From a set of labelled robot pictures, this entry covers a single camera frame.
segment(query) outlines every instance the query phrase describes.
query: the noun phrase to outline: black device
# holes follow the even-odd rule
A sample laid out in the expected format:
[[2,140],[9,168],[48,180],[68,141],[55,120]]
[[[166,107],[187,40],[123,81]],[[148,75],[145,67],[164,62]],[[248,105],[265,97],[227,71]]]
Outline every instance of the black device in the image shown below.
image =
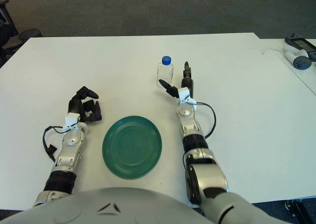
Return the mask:
[[183,79],[181,82],[181,88],[187,87],[190,91],[190,97],[193,98],[193,80],[191,79],[191,67],[189,63],[184,64]]
[[308,42],[303,36],[298,34],[292,34],[290,36],[285,37],[285,42],[288,45],[291,45],[299,50],[304,49],[309,58],[316,62],[316,47]]

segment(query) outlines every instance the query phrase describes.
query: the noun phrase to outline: green plate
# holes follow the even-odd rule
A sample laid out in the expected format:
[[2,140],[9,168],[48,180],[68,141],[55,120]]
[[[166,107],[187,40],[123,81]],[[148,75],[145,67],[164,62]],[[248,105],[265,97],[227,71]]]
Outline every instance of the green plate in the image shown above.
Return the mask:
[[157,164],[161,154],[160,133],[143,117],[122,118],[105,135],[102,154],[113,174],[124,179],[137,179]]

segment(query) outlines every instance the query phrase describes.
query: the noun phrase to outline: gray carpet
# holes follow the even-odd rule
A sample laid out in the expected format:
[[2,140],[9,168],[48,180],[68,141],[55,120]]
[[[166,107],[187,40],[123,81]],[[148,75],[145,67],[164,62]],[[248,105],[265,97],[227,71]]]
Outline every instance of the gray carpet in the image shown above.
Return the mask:
[[20,31],[46,37],[254,32],[316,38],[316,0],[10,0]]

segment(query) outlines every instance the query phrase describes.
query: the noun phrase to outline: white table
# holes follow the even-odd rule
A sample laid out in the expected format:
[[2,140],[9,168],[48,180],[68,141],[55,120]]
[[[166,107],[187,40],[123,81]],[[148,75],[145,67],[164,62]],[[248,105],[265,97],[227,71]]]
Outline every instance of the white table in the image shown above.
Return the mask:
[[[215,109],[207,139],[230,191],[250,202],[315,195],[316,96],[278,58],[262,56],[254,34],[30,39],[0,69],[0,209],[32,206],[52,161],[41,142],[48,125],[63,125],[68,101],[82,86],[100,96],[103,120],[88,124],[87,146],[74,192],[141,187],[186,204],[183,146],[176,101],[156,88],[157,64],[170,55],[175,86],[185,61],[194,98]],[[113,175],[102,158],[103,138],[122,117],[151,120],[162,137],[158,164],[140,179]],[[204,133],[213,123],[198,108]],[[60,148],[62,135],[47,144]]]

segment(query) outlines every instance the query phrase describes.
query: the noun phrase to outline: white device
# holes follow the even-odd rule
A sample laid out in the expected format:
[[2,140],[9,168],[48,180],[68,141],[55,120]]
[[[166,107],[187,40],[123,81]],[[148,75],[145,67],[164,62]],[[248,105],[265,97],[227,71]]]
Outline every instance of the white device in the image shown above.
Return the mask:
[[309,59],[308,54],[304,49],[298,50],[295,47],[286,45],[284,51],[284,56],[296,69],[305,70],[311,66],[312,60]]

